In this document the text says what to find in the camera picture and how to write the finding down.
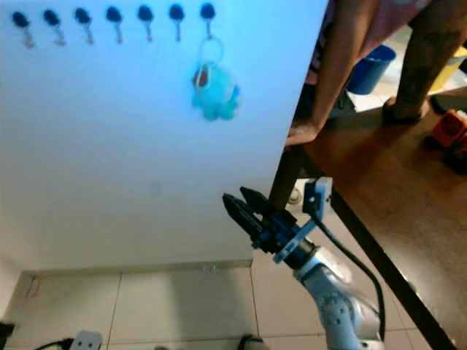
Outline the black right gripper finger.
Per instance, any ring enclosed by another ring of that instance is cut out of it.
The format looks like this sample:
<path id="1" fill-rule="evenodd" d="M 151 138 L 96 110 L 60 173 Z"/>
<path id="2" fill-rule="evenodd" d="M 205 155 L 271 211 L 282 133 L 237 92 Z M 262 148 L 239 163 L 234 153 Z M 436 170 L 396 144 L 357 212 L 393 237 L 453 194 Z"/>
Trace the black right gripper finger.
<path id="1" fill-rule="evenodd" d="M 248 236 L 260 236 L 263 233 L 263 223 L 246 201 L 228 193 L 223 194 L 221 199 L 230 218 L 246 231 Z"/>
<path id="2" fill-rule="evenodd" d="M 260 191 L 247 189 L 247 187 L 240 187 L 239 191 L 243 200 L 243 204 L 240 204 L 240 212 L 243 217 L 271 217 L 281 210 Z"/>

